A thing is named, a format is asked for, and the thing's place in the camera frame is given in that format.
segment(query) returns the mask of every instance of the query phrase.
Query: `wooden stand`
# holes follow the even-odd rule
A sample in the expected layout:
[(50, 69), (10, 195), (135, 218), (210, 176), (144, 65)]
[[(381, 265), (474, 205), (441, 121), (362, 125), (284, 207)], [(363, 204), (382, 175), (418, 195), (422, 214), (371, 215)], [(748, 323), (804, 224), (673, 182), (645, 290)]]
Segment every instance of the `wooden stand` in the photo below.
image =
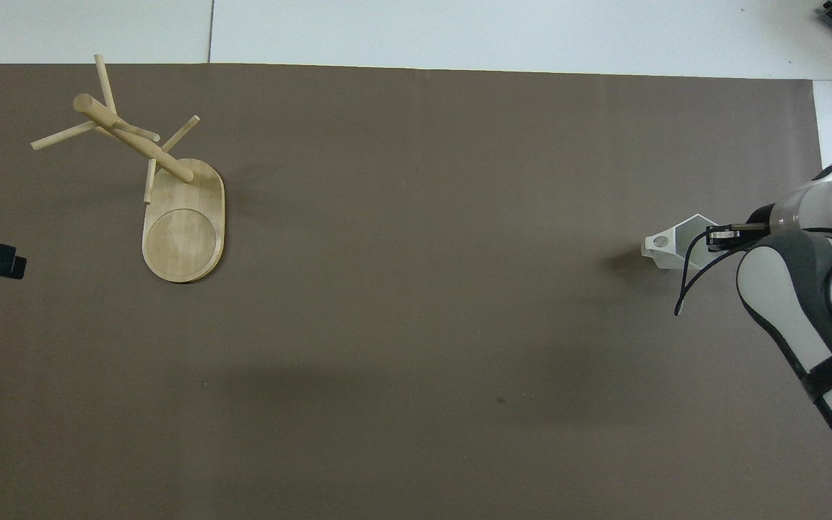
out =
[(225, 197), (220, 174), (198, 159), (175, 159), (169, 150), (201, 119), (192, 116), (162, 146), (160, 136), (135, 127), (118, 116), (105, 60), (95, 55), (105, 105), (87, 93), (73, 99), (73, 108), (89, 121), (37, 139), (40, 150), (90, 129), (118, 139), (149, 159), (143, 217), (143, 259), (163, 280), (186, 283), (201, 279), (220, 261), (224, 251)]

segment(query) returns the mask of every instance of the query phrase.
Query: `oval wooden base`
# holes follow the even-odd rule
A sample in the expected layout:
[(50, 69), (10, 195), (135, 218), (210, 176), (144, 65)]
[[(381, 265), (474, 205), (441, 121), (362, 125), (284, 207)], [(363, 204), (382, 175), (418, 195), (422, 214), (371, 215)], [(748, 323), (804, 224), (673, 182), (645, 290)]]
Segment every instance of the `oval wooden base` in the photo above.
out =
[(224, 251), (224, 182), (207, 162), (178, 161), (194, 171), (194, 181), (185, 184), (164, 169), (156, 172), (142, 249), (156, 276), (187, 283), (214, 270)]

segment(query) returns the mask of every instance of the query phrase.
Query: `brown mat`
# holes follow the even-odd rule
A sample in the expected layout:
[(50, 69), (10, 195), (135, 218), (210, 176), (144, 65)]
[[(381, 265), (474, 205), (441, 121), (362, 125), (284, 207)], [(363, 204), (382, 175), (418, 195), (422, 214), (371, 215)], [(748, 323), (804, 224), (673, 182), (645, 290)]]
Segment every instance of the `brown mat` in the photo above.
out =
[(832, 435), (740, 306), (637, 248), (818, 173), (796, 80), (111, 66), (227, 187), (192, 285), (95, 66), (0, 66), (0, 518), (832, 518)]

